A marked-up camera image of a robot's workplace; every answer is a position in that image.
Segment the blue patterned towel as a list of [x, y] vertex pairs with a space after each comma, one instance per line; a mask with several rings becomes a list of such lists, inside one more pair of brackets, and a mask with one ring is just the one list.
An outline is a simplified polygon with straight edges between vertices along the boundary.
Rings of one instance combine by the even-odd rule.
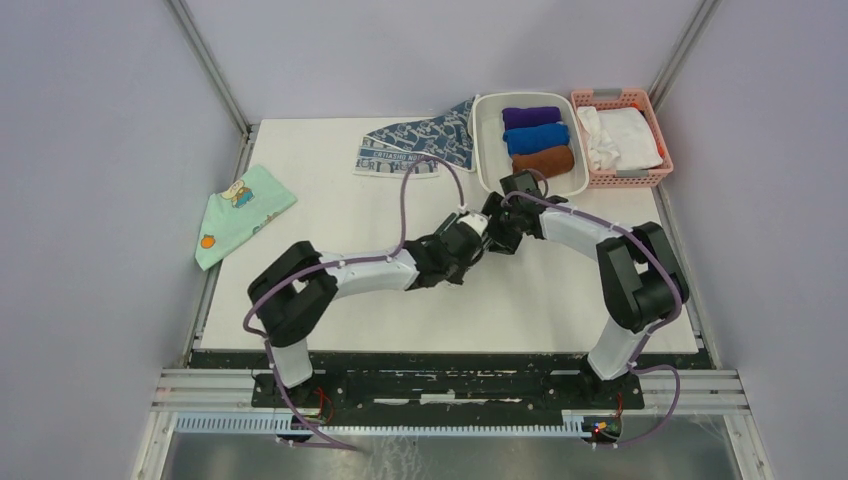
[[457, 170], [473, 172], [474, 142], [469, 129], [474, 98], [446, 113], [390, 124], [365, 134], [353, 173], [372, 177], [427, 178], [438, 174], [441, 159]]

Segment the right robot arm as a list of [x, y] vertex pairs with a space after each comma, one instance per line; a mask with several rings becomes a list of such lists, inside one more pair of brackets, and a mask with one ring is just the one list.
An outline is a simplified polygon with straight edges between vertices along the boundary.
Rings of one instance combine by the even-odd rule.
[[661, 225], [625, 227], [545, 197], [528, 171], [501, 180], [483, 206], [490, 250], [513, 254], [533, 237], [569, 247], [596, 262], [609, 319], [583, 359], [580, 400], [602, 408], [618, 393], [616, 379], [633, 373], [648, 339], [683, 311], [690, 290]]

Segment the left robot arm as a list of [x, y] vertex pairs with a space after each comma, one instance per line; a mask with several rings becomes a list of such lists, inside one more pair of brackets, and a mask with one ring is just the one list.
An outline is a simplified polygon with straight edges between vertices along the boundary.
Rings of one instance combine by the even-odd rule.
[[489, 218], [479, 212], [450, 215], [435, 233], [407, 240], [396, 251], [341, 255], [300, 241], [248, 287], [260, 320], [278, 396], [293, 407], [313, 397], [314, 373], [307, 337], [329, 305], [377, 291], [411, 291], [447, 282], [460, 285], [484, 251]]

